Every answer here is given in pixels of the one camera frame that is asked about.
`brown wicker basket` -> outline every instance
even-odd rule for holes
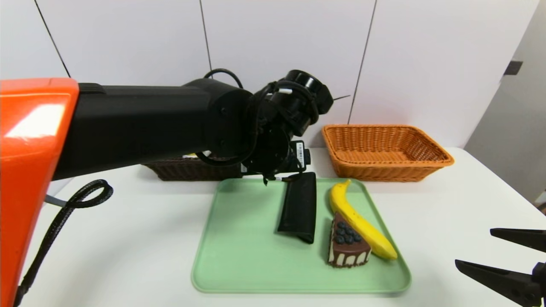
[[[423,131],[405,125],[328,125],[322,129],[339,177],[420,181],[453,158]]]
[[[221,181],[242,177],[240,163],[233,166],[214,167],[199,158],[180,157],[143,165],[151,168],[163,181]]]

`banana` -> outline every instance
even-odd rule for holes
[[[372,253],[386,259],[397,259],[393,245],[372,224],[356,212],[345,196],[351,180],[335,184],[330,190],[330,206],[334,214],[339,212],[372,247]]]

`green tray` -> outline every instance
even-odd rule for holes
[[[286,184],[228,179],[216,190],[195,257],[192,282],[207,293],[395,293],[411,274],[364,185],[353,180],[347,199],[398,252],[387,261],[375,255],[361,267],[326,264],[333,214],[328,192],[345,179],[317,179],[314,244],[276,233]]]

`white wall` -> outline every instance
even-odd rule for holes
[[[71,76],[182,85],[210,70],[199,0],[38,0]]]
[[[378,0],[351,124],[415,125],[462,147],[538,0]]]
[[[301,69],[334,97],[353,95],[373,5],[374,0],[203,0],[212,67],[232,70],[252,92]],[[235,85],[229,76],[217,79]],[[352,97],[336,101],[307,129],[306,145],[324,146],[322,126],[347,123],[351,102]]]
[[[32,0],[0,2],[0,79],[67,77]]]
[[[546,0],[514,58],[519,74],[502,78],[465,149],[534,202],[546,188]]]

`cake slice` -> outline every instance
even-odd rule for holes
[[[347,221],[336,213],[332,222],[328,263],[333,267],[351,268],[368,262],[372,248]]]

